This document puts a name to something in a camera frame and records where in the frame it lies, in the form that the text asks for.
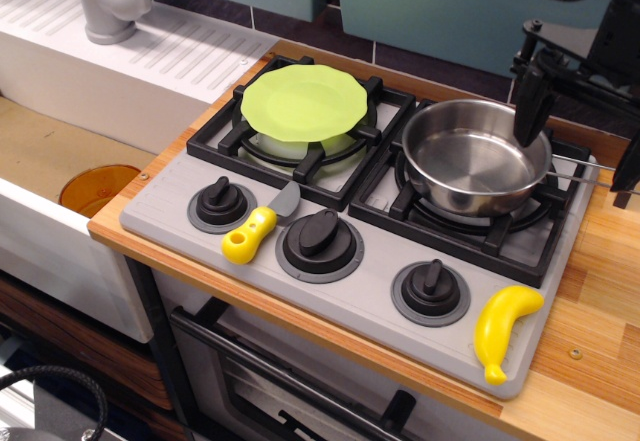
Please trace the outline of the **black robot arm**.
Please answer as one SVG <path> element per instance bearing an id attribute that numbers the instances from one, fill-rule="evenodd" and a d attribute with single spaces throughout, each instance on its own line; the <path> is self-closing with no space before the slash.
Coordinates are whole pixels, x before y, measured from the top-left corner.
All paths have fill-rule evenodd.
<path id="1" fill-rule="evenodd" d="M 511 67 L 519 83 L 514 135 L 521 146 L 542 131 L 559 95 L 639 121 L 639 0 L 610 0 L 595 29 L 531 19 L 523 31 Z"/>

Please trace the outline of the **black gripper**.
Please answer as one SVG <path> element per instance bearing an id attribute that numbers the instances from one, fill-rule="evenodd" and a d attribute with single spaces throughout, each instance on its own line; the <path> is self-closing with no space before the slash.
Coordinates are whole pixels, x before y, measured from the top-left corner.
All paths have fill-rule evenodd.
<path id="1" fill-rule="evenodd" d="M 522 147 L 539 136 L 559 96 L 639 121 L 639 26 L 605 21 L 598 29 L 581 29 L 528 20 L 525 40 L 511 67 L 519 83 L 514 136 Z M 613 206 L 625 209 L 639 182 L 639 134 L 624 151 L 610 191 Z"/>

